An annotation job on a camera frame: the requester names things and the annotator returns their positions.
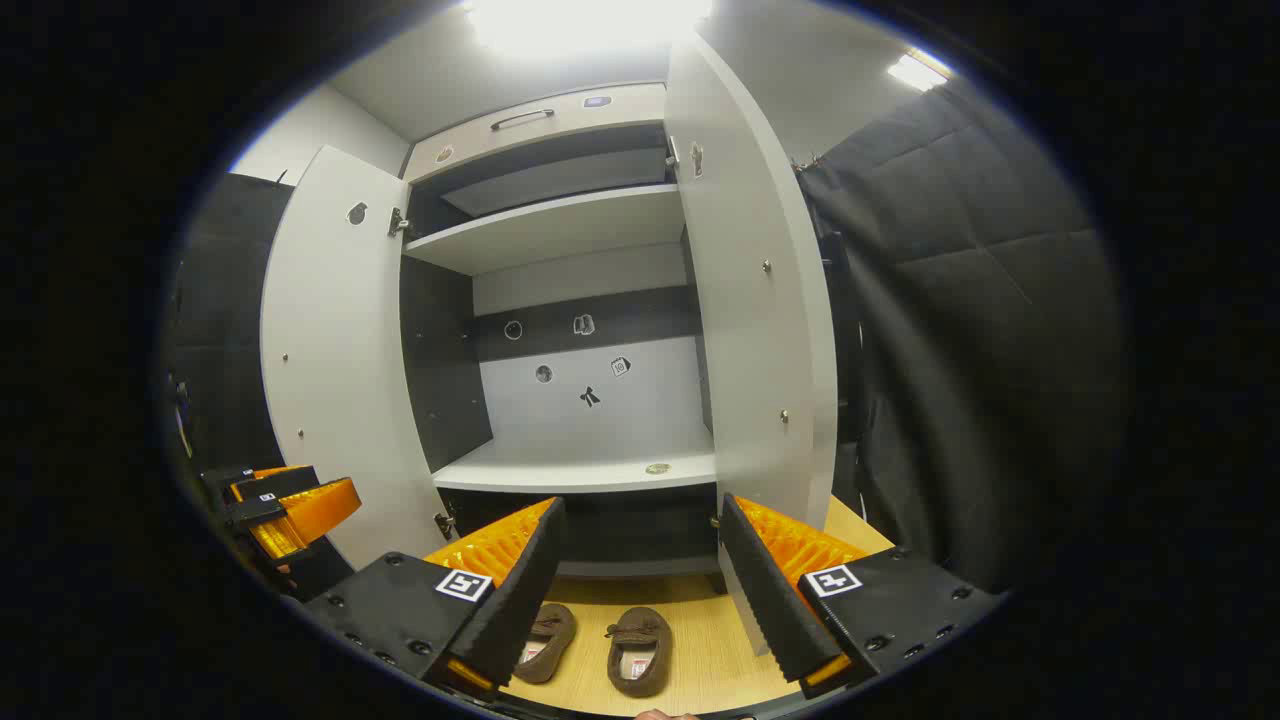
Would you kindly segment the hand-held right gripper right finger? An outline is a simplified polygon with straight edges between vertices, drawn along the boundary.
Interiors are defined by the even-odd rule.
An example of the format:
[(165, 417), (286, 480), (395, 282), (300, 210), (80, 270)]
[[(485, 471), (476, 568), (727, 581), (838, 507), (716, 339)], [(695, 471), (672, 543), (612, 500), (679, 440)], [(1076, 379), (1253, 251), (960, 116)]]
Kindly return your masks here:
[(900, 673), (1004, 602), (914, 550), (861, 550), (735, 495), (719, 542), (783, 678), (808, 698)]

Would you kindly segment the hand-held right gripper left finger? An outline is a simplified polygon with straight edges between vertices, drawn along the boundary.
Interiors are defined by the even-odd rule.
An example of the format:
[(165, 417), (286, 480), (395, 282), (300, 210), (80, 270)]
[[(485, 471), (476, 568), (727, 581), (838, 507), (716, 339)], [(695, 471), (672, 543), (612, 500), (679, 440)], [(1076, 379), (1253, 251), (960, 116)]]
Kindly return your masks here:
[(303, 603), (334, 641), (416, 682), (490, 700), (509, 684), (561, 562), (549, 497), (425, 559), (390, 551)]

